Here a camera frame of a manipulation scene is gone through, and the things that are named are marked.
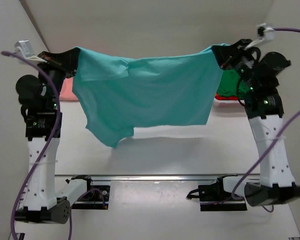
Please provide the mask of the teal t shirt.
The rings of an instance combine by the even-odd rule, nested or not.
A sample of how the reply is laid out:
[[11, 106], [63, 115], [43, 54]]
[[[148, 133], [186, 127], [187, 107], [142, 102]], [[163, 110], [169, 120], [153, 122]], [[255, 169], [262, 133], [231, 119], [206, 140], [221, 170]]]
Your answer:
[[72, 91], [86, 128], [105, 146], [135, 128], [208, 122], [222, 78], [212, 48], [181, 56], [128, 58], [81, 48]]

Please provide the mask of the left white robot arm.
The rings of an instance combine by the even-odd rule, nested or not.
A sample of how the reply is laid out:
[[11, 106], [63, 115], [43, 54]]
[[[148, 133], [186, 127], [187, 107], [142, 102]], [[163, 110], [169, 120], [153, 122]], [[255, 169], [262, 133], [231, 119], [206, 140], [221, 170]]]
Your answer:
[[32, 62], [38, 76], [24, 75], [16, 82], [29, 151], [26, 192], [22, 206], [12, 215], [17, 222], [65, 224], [80, 196], [89, 199], [94, 195], [95, 187], [87, 175], [74, 176], [60, 191], [55, 190], [62, 126], [59, 96], [64, 80], [77, 73], [79, 54], [77, 47], [62, 53], [43, 51]]

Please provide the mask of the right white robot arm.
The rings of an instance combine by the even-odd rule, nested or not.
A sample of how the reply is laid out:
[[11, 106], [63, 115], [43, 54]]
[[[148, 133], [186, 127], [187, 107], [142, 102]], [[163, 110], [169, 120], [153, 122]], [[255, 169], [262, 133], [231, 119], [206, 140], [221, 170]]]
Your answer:
[[256, 143], [259, 159], [242, 176], [227, 176], [214, 187], [214, 195], [226, 200], [232, 195], [251, 207], [287, 204], [300, 198], [300, 185], [291, 172], [283, 132], [295, 119], [284, 122], [283, 102], [277, 90], [277, 76], [291, 66], [279, 52], [261, 51], [252, 40], [232, 45], [214, 45], [211, 50], [221, 70], [234, 70], [248, 87], [244, 110]]

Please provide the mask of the folded pink t shirt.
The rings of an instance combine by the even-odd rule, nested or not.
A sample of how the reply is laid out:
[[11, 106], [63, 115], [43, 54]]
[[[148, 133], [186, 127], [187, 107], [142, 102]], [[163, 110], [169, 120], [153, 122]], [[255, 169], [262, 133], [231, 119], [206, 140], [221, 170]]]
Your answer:
[[59, 96], [60, 101], [63, 102], [77, 102], [78, 98], [73, 93], [73, 78], [66, 78], [63, 81]]

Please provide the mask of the red orange t shirt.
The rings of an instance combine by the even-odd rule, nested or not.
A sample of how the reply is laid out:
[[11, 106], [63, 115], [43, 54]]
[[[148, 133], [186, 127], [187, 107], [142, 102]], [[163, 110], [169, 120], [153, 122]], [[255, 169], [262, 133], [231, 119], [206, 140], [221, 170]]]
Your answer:
[[238, 97], [237, 96], [222, 96], [222, 95], [219, 95], [218, 93], [215, 94], [215, 97], [214, 97], [216, 100], [218, 101], [238, 101]]

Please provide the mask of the white plastic basket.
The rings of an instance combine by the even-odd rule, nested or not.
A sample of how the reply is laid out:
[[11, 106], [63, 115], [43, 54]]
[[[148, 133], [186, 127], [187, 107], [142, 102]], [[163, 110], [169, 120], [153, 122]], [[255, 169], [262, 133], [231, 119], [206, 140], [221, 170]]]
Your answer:
[[214, 98], [213, 106], [216, 108], [240, 108], [242, 105], [238, 100], [219, 100]]

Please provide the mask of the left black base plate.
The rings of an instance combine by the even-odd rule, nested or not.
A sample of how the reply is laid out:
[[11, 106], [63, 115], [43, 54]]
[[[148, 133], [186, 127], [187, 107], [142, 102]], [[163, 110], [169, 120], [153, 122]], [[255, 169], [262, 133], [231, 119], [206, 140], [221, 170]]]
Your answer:
[[108, 210], [110, 185], [93, 185], [93, 191], [85, 194], [72, 205], [74, 210]]

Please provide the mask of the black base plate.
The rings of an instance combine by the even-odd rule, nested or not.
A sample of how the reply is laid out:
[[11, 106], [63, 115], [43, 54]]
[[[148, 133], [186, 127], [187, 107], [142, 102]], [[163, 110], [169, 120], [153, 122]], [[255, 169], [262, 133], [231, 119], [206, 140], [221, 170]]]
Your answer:
[[201, 212], [244, 212], [247, 205], [244, 200], [234, 200], [230, 192], [223, 189], [223, 183], [219, 180], [200, 183], [191, 190], [186, 199], [198, 199]]
[[74, 210], [108, 210], [110, 185], [93, 185], [93, 191], [85, 194], [72, 205]]

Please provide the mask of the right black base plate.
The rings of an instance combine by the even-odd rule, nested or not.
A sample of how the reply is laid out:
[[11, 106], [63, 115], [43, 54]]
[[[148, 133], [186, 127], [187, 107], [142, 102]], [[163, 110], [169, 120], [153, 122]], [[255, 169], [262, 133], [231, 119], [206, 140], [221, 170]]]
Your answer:
[[223, 183], [219, 180], [200, 183], [191, 190], [186, 199], [198, 199], [201, 212], [244, 212], [247, 205], [244, 200], [234, 200], [230, 192], [223, 189]]

